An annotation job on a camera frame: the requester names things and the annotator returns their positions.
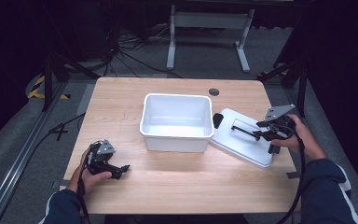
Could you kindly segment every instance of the sleeve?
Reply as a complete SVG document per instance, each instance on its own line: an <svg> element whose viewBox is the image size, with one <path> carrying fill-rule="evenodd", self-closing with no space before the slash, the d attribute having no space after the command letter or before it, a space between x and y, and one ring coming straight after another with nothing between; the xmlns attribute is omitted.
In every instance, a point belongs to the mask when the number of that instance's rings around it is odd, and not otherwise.
<svg viewBox="0 0 358 224"><path fill-rule="evenodd" d="M301 223L358 223L345 171L328 159L310 161L301 186Z"/></svg>
<svg viewBox="0 0 358 224"><path fill-rule="evenodd" d="M80 202L75 192L63 189L48 199L45 217L39 224L79 224Z"/></svg>

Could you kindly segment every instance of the wooden table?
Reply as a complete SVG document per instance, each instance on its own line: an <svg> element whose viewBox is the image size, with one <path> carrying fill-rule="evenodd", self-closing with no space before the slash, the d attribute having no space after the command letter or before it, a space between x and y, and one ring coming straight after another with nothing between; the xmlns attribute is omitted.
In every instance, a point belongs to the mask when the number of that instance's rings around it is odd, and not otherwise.
<svg viewBox="0 0 358 224"><path fill-rule="evenodd" d="M209 94L210 88L220 91ZM117 149L109 163L130 164L119 180L104 181L86 197L92 214L228 214L286 212L298 179L287 148L269 168L208 145L204 153L145 148L139 131L148 93L207 95L213 113L224 108L262 120L270 107L259 81L101 77L89 102L64 179L70 179L91 143L108 139Z"/></svg>

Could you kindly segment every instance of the white plastic bin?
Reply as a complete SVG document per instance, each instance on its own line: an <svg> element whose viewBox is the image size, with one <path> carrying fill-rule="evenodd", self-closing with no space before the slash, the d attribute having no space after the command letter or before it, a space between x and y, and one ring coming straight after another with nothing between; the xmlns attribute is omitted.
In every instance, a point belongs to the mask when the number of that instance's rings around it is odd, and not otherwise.
<svg viewBox="0 0 358 224"><path fill-rule="evenodd" d="M147 94L140 132L148 150L203 152L214 134L211 99Z"/></svg>

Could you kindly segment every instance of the human hand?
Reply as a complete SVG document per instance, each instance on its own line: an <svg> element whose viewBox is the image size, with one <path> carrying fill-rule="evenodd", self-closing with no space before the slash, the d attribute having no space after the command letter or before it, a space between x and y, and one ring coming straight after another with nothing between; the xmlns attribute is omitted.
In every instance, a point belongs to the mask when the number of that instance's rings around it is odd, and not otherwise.
<svg viewBox="0 0 358 224"><path fill-rule="evenodd" d="M305 146L305 156L307 156L310 160L326 158L327 156L324 153L324 150L316 142L313 134L310 132L310 129L308 129L307 126L305 126L304 123L301 122L301 119L297 115L289 114L287 116L292 119L296 124L296 132L298 136L302 139ZM298 153L300 150L295 135L292 135L290 138L285 140L273 139L271 140L271 144L278 147L288 147L296 153Z"/></svg>
<svg viewBox="0 0 358 224"><path fill-rule="evenodd" d="M77 192L77 182L80 176L81 169L83 169L83 161L86 159L88 151L89 150L87 149L85 152L83 152L80 165L75 169L74 173L72 174L72 178L69 181L68 186L66 187L71 191ZM97 175L92 175L89 169L86 168L82 174L85 193L91 192L95 186L100 184L105 179L109 179L110 177L112 177L112 173L110 172L102 172Z"/></svg>

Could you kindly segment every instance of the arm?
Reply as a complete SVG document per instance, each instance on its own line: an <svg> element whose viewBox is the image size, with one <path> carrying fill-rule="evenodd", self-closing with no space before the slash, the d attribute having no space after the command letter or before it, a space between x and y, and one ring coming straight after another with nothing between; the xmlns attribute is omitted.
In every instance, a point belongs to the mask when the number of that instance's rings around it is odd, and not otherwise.
<svg viewBox="0 0 358 224"><path fill-rule="evenodd" d="M288 116L296 123L296 132L303 140L304 154L309 160L301 186L301 223L358 223L349 199L351 184L344 170L327 159L299 117ZM295 136L286 140L275 139L271 144L299 152Z"/></svg>
<svg viewBox="0 0 358 224"><path fill-rule="evenodd" d="M49 223L65 223L65 224L79 224L80 223L80 201L77 198L77 181L80 176L80 171L83 169L83 161L86 159L87 150L83 153L80 165L72 174L66 189L54 193L48 200L46 214L39 224ZM86 193L91 192L94 186L98 185L105 179L112 176L110 172L103 172L97 175L92 175L86 168L83 171L82 178Z"/></svg>

